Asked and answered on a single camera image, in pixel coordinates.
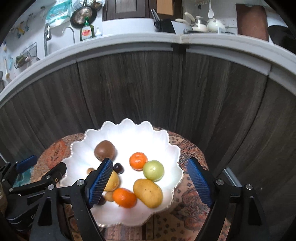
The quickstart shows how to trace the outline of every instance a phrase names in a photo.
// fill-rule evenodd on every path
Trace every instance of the white teapot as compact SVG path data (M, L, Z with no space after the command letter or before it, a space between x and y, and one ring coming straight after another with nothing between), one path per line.
M211 18L208 20L207 29L209 32L215 32L215 33L226 32L226 28L224 24L220 20L215 18Z

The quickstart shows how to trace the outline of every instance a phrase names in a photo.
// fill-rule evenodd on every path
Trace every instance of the dish soap bottle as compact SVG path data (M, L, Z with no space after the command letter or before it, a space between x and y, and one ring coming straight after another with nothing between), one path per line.
M95 37L94 26L89 24L89 18L85 18L84 26L80 29L80 41Z

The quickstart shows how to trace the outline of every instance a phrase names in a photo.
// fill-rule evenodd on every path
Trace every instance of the plastic bag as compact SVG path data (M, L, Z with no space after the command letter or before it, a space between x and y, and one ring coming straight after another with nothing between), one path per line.
M47 13L45 23L51 28L59 26L70 20L71 0L57 0L56 4Z

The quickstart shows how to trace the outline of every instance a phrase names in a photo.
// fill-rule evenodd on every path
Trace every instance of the screw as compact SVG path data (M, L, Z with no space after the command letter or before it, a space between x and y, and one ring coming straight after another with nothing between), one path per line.
M224 181L222 179L217 179L216 183L221 186L224 184Z
M54 185L53 184L50 184L48 187L47 187L48 190L52 190L54 189Z
M76 184L77 184L78 186L81 186L81 185L84 184L84 180L80 179L80 180L78 180L78 181L76 182Z
M251 184L247 184L246 185L246 188L249 189L249 190L252 190L253 189L253 186Z

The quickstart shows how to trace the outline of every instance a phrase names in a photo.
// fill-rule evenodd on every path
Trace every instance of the round table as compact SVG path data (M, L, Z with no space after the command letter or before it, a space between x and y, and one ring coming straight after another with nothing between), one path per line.
M100 229L106 240L155 240L155 241L190 241L195 240L201 229L209 208L203 204L187 173L186 161L195 157L204 169L208 169L204 155L200 149L182 136L168 131L170 143L180 147L179 164L184 170L184 177L175 190L175 201L171 207L162 213L152 216L143 226L125 227L118 225ZM38 159L31 172L31 182L41 177L51 168L70 156L70 145L74 141L81 141L84 133L66 136L53 143ZM80 241L71 205L65 207L69 225L75 241ZM219 240L225 240L229 231L229 222L225 219Z

